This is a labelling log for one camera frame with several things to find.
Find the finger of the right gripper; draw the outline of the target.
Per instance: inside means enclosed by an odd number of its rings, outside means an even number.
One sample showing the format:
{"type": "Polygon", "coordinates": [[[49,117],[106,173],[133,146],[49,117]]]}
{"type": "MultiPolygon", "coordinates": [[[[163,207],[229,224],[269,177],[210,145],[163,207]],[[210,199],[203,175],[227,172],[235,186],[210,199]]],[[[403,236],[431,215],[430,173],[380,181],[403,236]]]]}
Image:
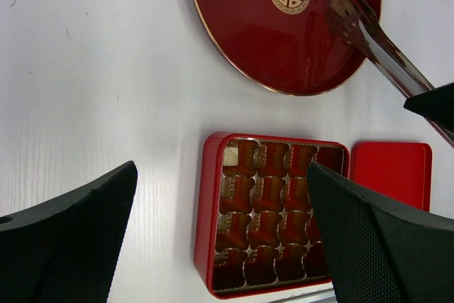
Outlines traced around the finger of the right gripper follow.
{"type": "Polygon", "coordinates": [[[453,83],[408,98],[404,108],[453,132],[453,83]]]}

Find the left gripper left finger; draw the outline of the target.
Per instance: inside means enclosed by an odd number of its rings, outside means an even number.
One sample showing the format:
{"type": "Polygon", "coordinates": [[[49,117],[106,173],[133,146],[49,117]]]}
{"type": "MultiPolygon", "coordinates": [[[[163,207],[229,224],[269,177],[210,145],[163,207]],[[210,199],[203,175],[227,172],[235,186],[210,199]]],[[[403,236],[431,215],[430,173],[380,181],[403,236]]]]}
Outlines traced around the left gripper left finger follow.
{"type": "Polygon", "coordinates": [[[106,302],[137,180],[128,161],[1,217],[1,301],[106,302]]]}

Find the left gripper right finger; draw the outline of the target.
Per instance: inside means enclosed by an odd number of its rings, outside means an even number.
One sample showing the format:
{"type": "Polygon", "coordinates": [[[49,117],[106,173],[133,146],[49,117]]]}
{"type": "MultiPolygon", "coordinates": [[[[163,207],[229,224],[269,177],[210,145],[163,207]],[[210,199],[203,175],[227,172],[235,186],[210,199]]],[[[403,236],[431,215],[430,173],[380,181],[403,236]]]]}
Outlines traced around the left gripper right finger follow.
{"type": "Polygon", "coordinates": [[[452,302],[453,220],[312,162],[309,196],[337,302],[452,302]]]}

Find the metal tongs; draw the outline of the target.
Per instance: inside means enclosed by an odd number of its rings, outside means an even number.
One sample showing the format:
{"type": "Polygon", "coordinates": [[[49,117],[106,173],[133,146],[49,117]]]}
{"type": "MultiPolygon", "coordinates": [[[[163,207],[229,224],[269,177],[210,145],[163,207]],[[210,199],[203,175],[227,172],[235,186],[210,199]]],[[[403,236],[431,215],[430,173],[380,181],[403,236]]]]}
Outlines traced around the metal tongs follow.
{"type": "MultiPolygon", "coordinates": [[[[357,15],[341,17],[330,6],[326,10],[328,26],[338,37],[361,51],[406,100],[437,88],[387,37],[377,15],[365,0],[349,2],[354,6],[357,15]]],[[[438,123],[426,120],[450,145],[453,145],[453,132],[438,123]]]]}

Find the white square chocolate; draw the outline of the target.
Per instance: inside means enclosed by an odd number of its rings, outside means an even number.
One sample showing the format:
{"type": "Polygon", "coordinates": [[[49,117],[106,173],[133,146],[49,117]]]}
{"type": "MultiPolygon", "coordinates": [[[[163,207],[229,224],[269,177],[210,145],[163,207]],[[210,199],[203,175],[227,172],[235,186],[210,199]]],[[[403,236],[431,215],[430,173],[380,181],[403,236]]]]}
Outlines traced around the white square chocolate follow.
{"type": "Polygon", "coordinates": [[[235,145],[226,146],[223,151],[223,166],[234,167],[238,165],[239,148],[235,145]]]}

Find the tan square chocolate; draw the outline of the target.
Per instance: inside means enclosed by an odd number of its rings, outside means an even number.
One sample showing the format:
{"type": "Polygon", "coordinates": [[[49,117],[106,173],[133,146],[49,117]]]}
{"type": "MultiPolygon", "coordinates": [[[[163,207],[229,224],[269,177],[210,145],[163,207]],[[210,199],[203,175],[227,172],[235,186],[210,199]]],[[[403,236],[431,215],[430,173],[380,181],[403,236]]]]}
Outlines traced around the tan square chocolate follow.
{"type": "Polygon", "coordinates": [[[347,17],[355,16],[357,12],[349,0],[332,0],[330,8],[337,13],[338,16],[347,17]]]}

